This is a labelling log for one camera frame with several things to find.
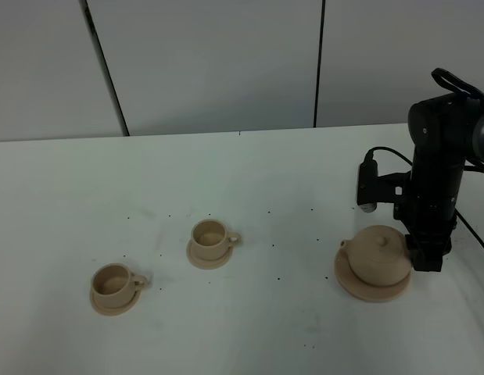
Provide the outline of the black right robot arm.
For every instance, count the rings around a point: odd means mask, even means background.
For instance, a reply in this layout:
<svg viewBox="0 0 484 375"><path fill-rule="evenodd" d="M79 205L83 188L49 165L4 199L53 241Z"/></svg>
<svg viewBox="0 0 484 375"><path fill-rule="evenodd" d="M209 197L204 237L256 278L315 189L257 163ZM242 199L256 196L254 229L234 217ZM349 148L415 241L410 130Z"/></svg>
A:
<svg viewBox="0 0 484 375"><path fill-rule="evenodd" d="M484 168L484 99L443 95L411 106L410 178L396 218L407 228L416 271L439 272L451 250L465 163Z"/></svg>

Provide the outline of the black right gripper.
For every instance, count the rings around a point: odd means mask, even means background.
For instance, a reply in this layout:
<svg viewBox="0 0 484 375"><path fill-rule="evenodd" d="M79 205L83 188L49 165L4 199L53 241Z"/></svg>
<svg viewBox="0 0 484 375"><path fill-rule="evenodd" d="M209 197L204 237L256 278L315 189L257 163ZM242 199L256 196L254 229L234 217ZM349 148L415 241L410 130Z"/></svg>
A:
<svg viewBox="0 0 484 375"><path fill-rule="evenodd" d="M440 272L442 257L452 249L457 195L423 198L401 191L393 198L393 217L408 231L405 241L414 270Z"/></svg>

